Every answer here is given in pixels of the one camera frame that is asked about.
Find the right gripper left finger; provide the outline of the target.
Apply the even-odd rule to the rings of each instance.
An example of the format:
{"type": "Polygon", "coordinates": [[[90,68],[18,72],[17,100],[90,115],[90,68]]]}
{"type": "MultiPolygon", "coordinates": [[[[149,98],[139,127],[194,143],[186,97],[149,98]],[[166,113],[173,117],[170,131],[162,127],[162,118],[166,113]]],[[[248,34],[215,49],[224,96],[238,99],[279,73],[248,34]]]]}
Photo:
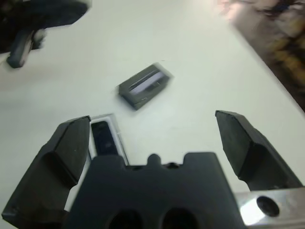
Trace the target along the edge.
{"type": "Polygon", "coordinates": [[[70,190],[89,153],[89,116],[61,123],[41,147],[2,212],[8,223],[63,223],[70,190]]]}

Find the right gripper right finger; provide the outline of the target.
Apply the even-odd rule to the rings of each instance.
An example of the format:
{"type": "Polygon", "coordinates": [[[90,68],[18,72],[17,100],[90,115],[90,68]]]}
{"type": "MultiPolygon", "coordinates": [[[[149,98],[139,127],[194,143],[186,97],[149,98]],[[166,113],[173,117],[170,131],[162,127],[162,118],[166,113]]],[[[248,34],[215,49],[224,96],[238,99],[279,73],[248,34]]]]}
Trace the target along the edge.
{"type": "Polygon", "coordinates": [[[303,187],[268,139],[241,114],[215,112],[223,150],[239,180],[251,191],[303,187]]]}

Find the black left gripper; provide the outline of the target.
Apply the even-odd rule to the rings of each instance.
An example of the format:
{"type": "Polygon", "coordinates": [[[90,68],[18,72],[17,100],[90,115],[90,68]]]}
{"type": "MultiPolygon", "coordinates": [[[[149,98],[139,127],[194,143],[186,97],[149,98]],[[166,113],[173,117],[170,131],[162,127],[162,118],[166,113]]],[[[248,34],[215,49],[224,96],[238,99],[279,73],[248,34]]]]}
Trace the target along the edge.
{"type": "MultiPolygon", "coordinates": [[[[92,7],[92,0],[60,0],[57,26],[71,25],[92,7]]],[[[12,69],[24,66],[32,50],[42,47],[46,37],[46,16],[31,10],[22,0],[0,2],[0,53],[8,53],[12,69]]]]}

